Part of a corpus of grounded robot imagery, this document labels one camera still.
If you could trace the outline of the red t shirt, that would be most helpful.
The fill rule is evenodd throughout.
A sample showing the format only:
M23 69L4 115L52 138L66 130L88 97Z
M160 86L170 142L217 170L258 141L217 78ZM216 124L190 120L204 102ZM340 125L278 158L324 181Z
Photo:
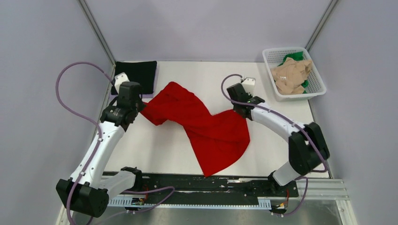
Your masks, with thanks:
M141 114L158 126L170 120L181 125L204 176L212 176L238 161L250 143L246 119L233 110L211 114L192 92L170 82Z

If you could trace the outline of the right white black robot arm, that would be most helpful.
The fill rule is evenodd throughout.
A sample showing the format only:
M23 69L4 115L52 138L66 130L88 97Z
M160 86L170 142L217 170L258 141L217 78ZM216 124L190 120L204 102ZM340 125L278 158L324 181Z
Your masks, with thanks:
M241 83L228 87L227 93L235 112L271 129L288 144L288 161L269 176L268 189L271 194L281 195L288 183L314 172L330 157L321 128L315 122L294 122L272 110L264 99L247 93Z

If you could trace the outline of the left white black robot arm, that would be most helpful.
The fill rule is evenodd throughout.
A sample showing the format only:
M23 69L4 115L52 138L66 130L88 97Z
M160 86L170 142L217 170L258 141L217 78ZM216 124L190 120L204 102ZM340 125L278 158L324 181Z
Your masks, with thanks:
M111 178L101 179L117 143L145 107L141 94L142 86L137 82L119 85L116 105L109 105L102 112L99 131L80 165L67 180L60 179L56 185L65 208L98 218L118 194L143 190L142 172L137 168L124 167Z

